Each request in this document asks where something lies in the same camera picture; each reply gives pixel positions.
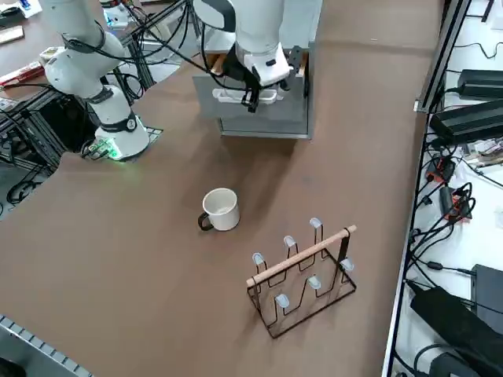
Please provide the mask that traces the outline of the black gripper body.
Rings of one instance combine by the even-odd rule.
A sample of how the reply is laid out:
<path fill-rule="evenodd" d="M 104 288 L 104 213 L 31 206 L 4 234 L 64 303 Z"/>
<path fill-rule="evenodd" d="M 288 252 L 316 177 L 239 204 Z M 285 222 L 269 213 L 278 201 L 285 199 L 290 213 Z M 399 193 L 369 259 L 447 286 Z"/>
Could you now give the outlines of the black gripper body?
<path fill-rule="evenodd" d="M 256 84 L 254 74 L 238 60 L 236 44 L 233 44 L 226 54 L 226 58 L 223 61 L 223 74 L 225 77 L 243 82 L 246 86 L 254 86 Z"/>

